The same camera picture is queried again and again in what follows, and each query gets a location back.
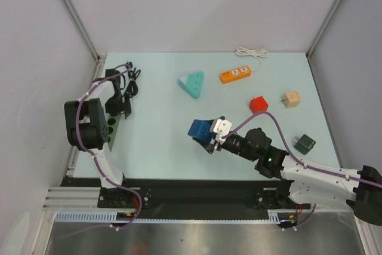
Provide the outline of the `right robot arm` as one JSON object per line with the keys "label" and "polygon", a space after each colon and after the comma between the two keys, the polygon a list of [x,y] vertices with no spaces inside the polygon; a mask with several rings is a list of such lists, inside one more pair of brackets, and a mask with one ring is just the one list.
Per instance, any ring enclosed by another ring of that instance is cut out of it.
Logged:
{"label": "right robot arm", "polygon": [[255,170],[269,179],[279,179],[276,203],[282,208],[312,204],[349,209],[358,219],[381,225],[381,174],[363,166],[361,170],[335,168],[298,159],[289,146],[278,149],[261,128],[238,135],[240,127],[221,116],[196,119],[187,134],[208,153],[222,149],[255,163]]}

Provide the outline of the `green power strip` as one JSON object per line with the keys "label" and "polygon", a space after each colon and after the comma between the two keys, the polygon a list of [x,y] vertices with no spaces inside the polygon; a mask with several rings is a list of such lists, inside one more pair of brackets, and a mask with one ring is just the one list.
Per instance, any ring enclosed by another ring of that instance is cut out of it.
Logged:
{"label": "green power strip", "polygon": [[119,123],[121,121],[121,116],[122,116],[121,114],[117,114],[116,116],[109,116],[107,119],[107,126],[108,126],[108,132],[109,132],[107,144],[110,151],[112,151],[113,149],[113,145],[116,139],[116,134],[118,132]]}

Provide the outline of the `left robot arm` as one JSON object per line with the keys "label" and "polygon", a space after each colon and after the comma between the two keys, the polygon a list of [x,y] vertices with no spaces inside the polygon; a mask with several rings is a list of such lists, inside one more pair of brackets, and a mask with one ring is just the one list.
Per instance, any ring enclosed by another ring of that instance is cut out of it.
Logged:
{"label": "left robot arm", "polygon": [[132,193],[122,186],[123,172],[112,158],[109,121],[131,115],[130,100],[121,87],[127,72],[127,69],[122,72],[117,68],[106,70],[105,77],[95,79],[83,96],[64,104],[69,144],[89,155],[98,171],[101,186],[114,188],[110,198],[119,207],[131,202]]}

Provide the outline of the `blue cube plug adapter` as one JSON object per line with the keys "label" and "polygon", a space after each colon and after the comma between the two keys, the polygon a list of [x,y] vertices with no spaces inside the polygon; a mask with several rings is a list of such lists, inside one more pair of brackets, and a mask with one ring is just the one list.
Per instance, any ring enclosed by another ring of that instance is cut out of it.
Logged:
{"label": "blue cube plug adapter", "polygon": [[213,133],[210,131],[213,120],[194,119],[187,135],[202,143],[209,143],[213,138]]}

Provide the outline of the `red cube plug adapter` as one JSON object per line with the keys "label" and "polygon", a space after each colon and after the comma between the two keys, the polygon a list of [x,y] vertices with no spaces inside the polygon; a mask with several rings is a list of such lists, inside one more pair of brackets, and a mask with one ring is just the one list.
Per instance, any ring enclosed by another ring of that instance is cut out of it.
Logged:
{"label": "red cube plug adapter", "polygon": [[249,109],[252,113],[258,113],[258,112],[266,111],[266,110],[268,110],[268,107],[269,107],[269,105],[263,96],[253,98],[253,99],[251,99],[251,101],[249,103]]}

